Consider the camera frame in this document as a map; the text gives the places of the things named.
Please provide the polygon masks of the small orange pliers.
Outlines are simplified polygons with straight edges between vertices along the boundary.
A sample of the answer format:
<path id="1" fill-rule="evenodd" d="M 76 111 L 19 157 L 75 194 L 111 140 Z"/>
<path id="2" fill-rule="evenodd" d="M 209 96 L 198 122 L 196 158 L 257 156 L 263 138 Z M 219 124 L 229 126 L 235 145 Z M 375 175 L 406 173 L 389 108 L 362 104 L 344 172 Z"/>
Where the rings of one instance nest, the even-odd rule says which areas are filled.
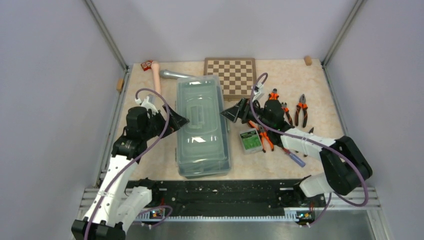
<path id="1" fill-rule="evenodd" d="M 284 112 L 284 116 L 287 118 L 287 122 L 288 122 L 288 124 L 289 124 L 291 127 L 294 127 L 293 119 L 292 119 L 292 117 L 291 117 L 291 115 L 290 115 L 290 110 L 289 110 L 289 108 L 288 108 L 288 106 L 287 106 L 287 103 L 286 103 L 286 102 L 282 102 L 282 103 L 281 103 L 281 109 L 282 109 L 282 110 L 283 110 L 283 112 Z"/>

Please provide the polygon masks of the green screw bit box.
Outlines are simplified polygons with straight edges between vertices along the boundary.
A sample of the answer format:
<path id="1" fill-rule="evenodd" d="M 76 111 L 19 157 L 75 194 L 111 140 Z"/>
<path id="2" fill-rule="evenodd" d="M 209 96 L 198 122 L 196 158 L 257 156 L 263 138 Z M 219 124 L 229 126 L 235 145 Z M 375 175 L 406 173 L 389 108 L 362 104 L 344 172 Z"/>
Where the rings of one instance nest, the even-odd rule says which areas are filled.
<path id="1" fill-rule="evenodd" d="M 256 128 L 240 131 L 239 138 L 245 155 L 258 153 L 263 150 L 263 145 Z"/>

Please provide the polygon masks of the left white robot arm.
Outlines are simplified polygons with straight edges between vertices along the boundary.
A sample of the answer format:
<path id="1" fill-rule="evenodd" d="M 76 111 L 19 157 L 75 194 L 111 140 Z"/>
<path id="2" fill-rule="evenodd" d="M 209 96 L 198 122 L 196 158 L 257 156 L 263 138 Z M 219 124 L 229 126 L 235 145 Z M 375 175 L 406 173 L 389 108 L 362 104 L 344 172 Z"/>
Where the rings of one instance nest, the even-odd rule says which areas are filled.
<path id="1" fill-rule="evenodd" d="M 159 191 L 147 186 L 137 186 L 126 200 L 122 198 L 141 157 L 152 148 L 147 142 L 153 138 L 159 141 L 190 122 L 171 107 L 163 108 L 166 116 L 154 107 L 136 106 L 128 110 L 126 126 L 113 144 L 97 195 L 84 217 L 71 226 L 76 240 L 124 240 L 142 209 L 160 202 Z"/>

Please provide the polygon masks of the wooden block at left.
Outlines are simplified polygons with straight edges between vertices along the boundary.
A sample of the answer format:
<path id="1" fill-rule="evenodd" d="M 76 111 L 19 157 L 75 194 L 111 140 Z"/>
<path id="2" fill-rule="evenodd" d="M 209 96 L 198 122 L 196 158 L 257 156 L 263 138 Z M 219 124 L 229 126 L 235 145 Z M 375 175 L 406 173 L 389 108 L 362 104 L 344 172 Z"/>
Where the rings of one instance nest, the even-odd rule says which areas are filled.
<path id="1" fill-rule="evenodd" d="M 121 93 L 121 92 L 123 91 L 123 89 L 124 89 L 124 84 L 125 84 L 125 80 L 124 80 L 123 78 L 120 78 L 120 79 L 117 81 L 117 84 L 116 84 L 116 91 L 117 91 L 118 93 Z"/>

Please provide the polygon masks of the blue handled screwdriver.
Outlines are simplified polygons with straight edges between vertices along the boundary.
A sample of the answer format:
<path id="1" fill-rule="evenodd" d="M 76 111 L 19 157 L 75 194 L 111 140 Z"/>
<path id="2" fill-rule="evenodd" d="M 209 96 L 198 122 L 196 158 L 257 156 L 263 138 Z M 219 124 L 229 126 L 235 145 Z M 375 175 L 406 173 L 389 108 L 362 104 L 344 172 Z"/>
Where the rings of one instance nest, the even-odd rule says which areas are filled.
<path id="1" fill-rule="evenodd" d="M 296 154 L 294 154 L 292 151 L 286 148 L 282 148 L 282 150 L 285 152 L 286 155 L 288 155 L 295 163 L 297 163 L 301 168 L 304 168 L 306 166 L 306 163 L 298 157 Z"/>

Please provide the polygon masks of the aluminium frame post right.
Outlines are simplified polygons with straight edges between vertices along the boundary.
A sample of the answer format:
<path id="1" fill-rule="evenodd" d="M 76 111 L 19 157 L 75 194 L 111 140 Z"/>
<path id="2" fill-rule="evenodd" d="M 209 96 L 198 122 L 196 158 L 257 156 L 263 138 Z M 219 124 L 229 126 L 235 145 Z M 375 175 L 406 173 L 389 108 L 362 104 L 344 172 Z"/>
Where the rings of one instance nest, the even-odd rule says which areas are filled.
<path id="1" fill-rule="evenodd" d="M 354 23 L 357 15 L 361 11 L 361 9 L 364 7 L 364 5 L 367 3 L 367 0 L 356 0 L 352 9 L 350 10 L 348 16 L 346 17 L 343 25 L 341 26 L 338 34 L 336 35 L 336 38 L 332 42 L 329 50 L 327 51 L 324 59 L 321 61 L 321 66 L 323 69 L 325 69 L 330 62 L 332 61 L 334 55 L 336 54 L 338 48 L 342 44 L 342 41 L 344 40 L 345 36 L 348 34 L 352 24 Z"/>

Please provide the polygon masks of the orange long nose pliers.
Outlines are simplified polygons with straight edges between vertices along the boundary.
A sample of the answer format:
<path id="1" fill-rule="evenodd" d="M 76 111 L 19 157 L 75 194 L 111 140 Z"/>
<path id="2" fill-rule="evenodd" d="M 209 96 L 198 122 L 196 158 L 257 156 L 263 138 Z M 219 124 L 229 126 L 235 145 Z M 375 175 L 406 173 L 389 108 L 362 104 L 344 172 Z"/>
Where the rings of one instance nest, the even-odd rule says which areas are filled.
<path id="1" fill-rule="evenodd" d="M 273 152 L 275 150 L 274 148 L 274 144 L 271 142 L 267 131 L 265 130 L 265 128 L 263 126 L 261 126 L 260 124 L 255 124 L 253 121 L 248 121 L 247 124 L 252 127 L 255 128 L 259 134 L 259 139 L 262 145 L 262 152 L 266 153 L 266 148 L 265 148 L 265 141 L 268 142 L 268 145 L 270 146 L 270 150 Z"/>

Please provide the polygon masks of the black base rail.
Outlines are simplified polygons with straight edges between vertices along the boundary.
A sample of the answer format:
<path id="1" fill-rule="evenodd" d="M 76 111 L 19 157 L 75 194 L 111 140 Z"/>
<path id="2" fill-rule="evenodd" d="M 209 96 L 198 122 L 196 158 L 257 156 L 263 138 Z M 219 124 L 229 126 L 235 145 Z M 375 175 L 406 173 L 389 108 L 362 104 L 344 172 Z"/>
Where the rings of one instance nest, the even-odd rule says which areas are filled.
<path id="1" fill-rule="evenodd" d="M 302 198 L 293 186 L 296 179 L 272 180 L 131 180 L 126 185 L 152 191 L 149 208 L 167 205 L 171 218 L 282 217 L 289 208 L 320 208 L 324 195 Z"/>

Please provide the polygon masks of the wooden chessboard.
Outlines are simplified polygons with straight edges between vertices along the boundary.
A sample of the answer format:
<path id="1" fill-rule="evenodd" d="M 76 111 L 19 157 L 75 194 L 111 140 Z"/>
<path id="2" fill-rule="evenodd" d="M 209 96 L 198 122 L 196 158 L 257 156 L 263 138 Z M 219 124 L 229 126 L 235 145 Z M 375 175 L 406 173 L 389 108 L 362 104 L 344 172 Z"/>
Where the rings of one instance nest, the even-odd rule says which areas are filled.
<path id="1" fill-rule="evenodd" d="M 223 98 L 235 101 L 249 98 L 257 79 L 256 59 L 252 57 L 206 57 L 203 74 L 218 76 Z"/>

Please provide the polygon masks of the green plastic tool box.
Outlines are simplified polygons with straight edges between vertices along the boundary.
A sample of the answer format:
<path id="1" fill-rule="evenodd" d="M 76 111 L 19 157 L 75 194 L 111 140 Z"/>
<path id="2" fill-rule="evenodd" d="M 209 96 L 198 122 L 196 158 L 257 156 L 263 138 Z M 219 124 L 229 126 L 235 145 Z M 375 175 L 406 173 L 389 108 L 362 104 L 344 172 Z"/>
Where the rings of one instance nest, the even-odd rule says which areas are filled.
<path id="1" fill-rule="evenodd" d="M 176 90 L 176 111 L 189 120 L 177 131 L 179 175 L 187 179 L 226 175 L 232 161 L 219 77 L 179 78 Z"/>

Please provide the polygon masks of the aluminium frame post left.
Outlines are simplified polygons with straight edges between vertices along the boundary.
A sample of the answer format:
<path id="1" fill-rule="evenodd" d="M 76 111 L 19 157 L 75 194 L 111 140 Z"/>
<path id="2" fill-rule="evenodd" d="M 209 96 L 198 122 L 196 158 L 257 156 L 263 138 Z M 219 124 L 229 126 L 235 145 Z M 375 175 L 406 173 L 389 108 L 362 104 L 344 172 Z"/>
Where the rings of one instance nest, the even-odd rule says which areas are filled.
<path id="1" fill-rule="evenodd" d="M 115 40 L 113 39 L 113 36 L 111 35 L 107 25 L 105 24 L 101 14 L 99 13 L 95 3 L 93 0 L 82 0 L 84 5 L 86 6 L 87 10 L 89 11 L 91 17 L 93 18 L 94 23 L 96 24 L 97 28 L 100 31 L 100 34 L 102 35 L 103 39 L 105 40 L 109 50 L 111 51 L 112 55 L 114 56 L 115 60 L 118 62 L 119 66 L 127 72 L 129 69 L 128 64 L 124 60 L 124 57 L 119 50 Z"/>

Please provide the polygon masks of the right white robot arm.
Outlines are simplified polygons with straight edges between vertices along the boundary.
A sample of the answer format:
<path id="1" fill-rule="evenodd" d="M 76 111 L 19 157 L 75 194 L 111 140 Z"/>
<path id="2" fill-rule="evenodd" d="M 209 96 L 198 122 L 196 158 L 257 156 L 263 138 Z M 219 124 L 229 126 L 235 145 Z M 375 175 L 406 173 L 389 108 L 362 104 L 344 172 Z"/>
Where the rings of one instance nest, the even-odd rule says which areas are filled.
<path id="1" fill-rule="evenodd" d="M 353 189 L 365 184 L 373 171 L 355 142 L 348 136 L 339 139 L 324 138 L 304 132 L 284 120 L 282 104 L 276 99 L 268 99 L 264 106 L 258 100 L 242 98 L 233 107 L 218 113 L 216 110 L 206 111 L 207 115 L 228 119 L 232 122 L 241 120 L 247 124 L 253 122 L 264 128 L 271 144 L 283 149 L 293 150 L 321 161 L 324 172 L 319 175 L 303 178 L 295 185 L 293 200 L 299 206 L 307 206 L 315 196 L 325 193 L 336 193 L 346 196 Z M 179 144 L 176 159 L 182 160 L 179 172 L 188 178 L 197 176 L 219 175 L 227 172 L 230 162 L 225 156 L 229 151 L 225 136 L 212 137 L 210 130 L 203 131 L 198 121 L 189 131 L 183 131 L 179 138 L 200 139 L 200 143 L 189 140 Z"/>

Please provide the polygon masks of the small red printed box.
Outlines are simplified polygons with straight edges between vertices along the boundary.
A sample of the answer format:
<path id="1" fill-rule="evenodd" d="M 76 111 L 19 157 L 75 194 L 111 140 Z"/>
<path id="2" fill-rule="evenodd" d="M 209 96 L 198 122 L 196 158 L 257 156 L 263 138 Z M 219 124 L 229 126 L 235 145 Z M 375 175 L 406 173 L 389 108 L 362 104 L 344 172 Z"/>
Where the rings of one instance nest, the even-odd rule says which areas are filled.
<path id="1" fill-rule="evenodd" d="M 143 71 L 151 70 L 153 62 L 154 62 L 153 60 L 144 61 L 140 64 L 140 67 L 142 68 Z"/>

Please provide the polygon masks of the orange diagonal cutters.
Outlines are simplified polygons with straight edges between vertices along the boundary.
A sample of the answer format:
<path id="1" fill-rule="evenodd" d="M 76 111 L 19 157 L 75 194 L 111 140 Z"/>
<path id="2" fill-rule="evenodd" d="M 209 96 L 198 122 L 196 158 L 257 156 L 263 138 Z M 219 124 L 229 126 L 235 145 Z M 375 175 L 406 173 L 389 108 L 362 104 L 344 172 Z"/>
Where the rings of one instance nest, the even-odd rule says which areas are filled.
<path id="1" fill-rule="evenodd" d="M 279 99 L 278 90 L 274 88 L 271 91 L 271 93 L 268 94 L 268 100 L 278 100 L 278 99 Z"/>

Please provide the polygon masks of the aluminium frame post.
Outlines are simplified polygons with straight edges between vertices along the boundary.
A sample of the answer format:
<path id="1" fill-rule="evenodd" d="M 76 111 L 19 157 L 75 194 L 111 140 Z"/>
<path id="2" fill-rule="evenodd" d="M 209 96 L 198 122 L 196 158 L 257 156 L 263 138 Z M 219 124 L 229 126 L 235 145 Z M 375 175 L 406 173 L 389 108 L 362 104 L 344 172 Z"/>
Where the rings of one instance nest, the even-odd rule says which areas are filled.
<path id="1" fill-rule="evenodd" d="M 93 0 L 82 0 L 84 5 L 86 6 L 87 10 L 89 11 L 91 17 L 93 18 L 94 23 L 96 24 L 97 28 L 100 31 L 100 34 L 102 35 L 103 39 L 105 40 L 109 50 L 111 51 L 112 55 L 114 56 L 115 60 L 118 62 L 119 66 L 127 72 L 129 69 L 128 64 L 124 60 L 124 57 L 119 50 L 115 40 L 113 39 L 113 36 L 111 35 L 107 25 L 105 24 L 101 14 L 99 13 L 95 3 Z"/>
<path id="2" fill-rule="evenodd" d="M 327 51 L 324 59 L 321 61 L 321 66 L 323 69 L 325 69 L 330 62 L 332 61 L 334 55 L 336 54 L 338 48 L 342 44 L 342 41 L 344 40 L 345 36 L 348 34 L 352 24 L 354 23 L 357 15 L 361 11 L 361 9 L 364 7 L 364 5 L 367 3 L 367 0 L 356 0 L 352 9 L 350 10 L 348 16 L 346 17 L 343 25 L 341 26 L 338 34 L 336 35 L 336 38 L 332 42 L 329 50 Z"/>

